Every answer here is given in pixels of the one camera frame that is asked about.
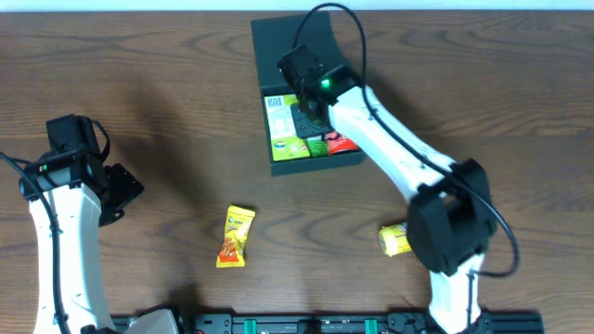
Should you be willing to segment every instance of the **wooden table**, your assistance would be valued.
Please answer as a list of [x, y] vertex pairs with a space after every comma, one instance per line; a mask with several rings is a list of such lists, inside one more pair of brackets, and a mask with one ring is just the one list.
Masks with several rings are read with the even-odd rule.
[[[283, 13], [4, 14], [0, 148], [34, 160], [45, 121], [100, 120], [146, 186], [100, 230], [114, 314], [174, 301], [196, 312], [387, 312], [426, 307], [412, 253], [388, 258], [380, 226], [406, 204], [367, 160], [270, 176], [250, 21]], [[548, 333], [594, 328], [594, 15], [588, 12], [368, 12], [371, 86], [437, 149], [488, 171], [522, 267], [482, 279], [491, 310], [538, 310]], [[353, 22], [332, 14], [356, 69]], [[0, 332], [26, 333], [37, 249], [18, 178], [0, 164]], [[215, 269], [229, 204], [257, 208], [248, 266]], [[485, 264], [504, 269], [499, 233]]]

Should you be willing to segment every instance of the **white and yellow package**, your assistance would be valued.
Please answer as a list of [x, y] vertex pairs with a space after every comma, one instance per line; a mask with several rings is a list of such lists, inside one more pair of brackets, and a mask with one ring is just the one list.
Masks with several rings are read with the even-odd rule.
[[297, 103], [294, 94], [264, 98], [273, 161], [309, 158], [305, 140], [297, 136], [291, 105]]
[[412, 251], [407, 239], [407, 223], [382, 227], [380, 245], [381, 250], [388, 256]]
[[225, 241], [216, 257], [217, 268], [245, 266], [243, 251], [255, 215], [256, 212], [251, 210], [229, 206], [226, 212]]

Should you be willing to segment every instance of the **open box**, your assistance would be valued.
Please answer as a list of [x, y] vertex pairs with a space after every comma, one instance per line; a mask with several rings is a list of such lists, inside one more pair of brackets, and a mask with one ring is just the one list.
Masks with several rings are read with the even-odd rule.
[[[293, 38], [303, 15], [252, 21], [253, 48], [256, 56], [262, 108], [264, 112], [268, 155], [273, 176], [289, 173], [309, 172], [361, 163], [366, 154], [362, 150], [330, 155], [326, 157], [301, 158], [297, 160], [274, 161], [270, 124], [266, 112], [267, 96], [292, 94], [280, 75], [277, 63], [291, 50]], [[318, 56], [319, 60], [332, 69], [340, 64], [348, 65], [338, 47], [327, 12], [315, 13], [302, 29], [300, 40]]]

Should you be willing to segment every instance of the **black box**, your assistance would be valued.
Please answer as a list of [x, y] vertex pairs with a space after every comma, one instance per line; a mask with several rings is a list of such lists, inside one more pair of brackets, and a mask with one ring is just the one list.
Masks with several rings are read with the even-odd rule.
[[[277, 68], [278, 61], [291, 51], [293, 38], [303, 15], [288, 16], [274, 19], [257, 19], [252, 21], [253, 48], [256, 56], [258, 80], [262, 109], [264, 112], [268, 155], [272, 175], [309, 172], [361, 163], [366, 154], [362, 150], [319, 158], [304, 158], [292, 161], [274, 161], [270, 140], [270, 127], [265, 107], [265, 96], [292, 94]], [[342, 55], [327, 12], [315, 13], [305, 24], [300, 34], [300, 41], [317, 55], [319, 60], [333, 69], [348, 61]]]

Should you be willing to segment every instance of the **wooden surface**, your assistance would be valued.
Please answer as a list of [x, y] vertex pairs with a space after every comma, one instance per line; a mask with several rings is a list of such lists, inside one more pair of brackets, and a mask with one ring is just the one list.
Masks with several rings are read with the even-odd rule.
[[[45, 121], [100, 120], [146, 186], [100, 230], [114, 314], [386, 312], [426, 307], [427, 271], [388, 258], [380, 226], [406, 204], [372, 161], [271, 177], [250, 20], [282, 13], [0, 15], [0, 149], [34, 160]], [[594, 328], [594, 14], [364, 13], [369, 81], [428, 143], [488, 171], [522, 267], [482, 279], [492, 310], [538, 310], [548, 333]], [[333, 14], [360, 65], [353, 23]], [[31, 332], [37, 249], [18, 178], [0, 164], [0, 332]], [[215, 269], [226, 207], [255, 207], [248, 266]], [[497, 235], [486, 268], [510, 262]]]

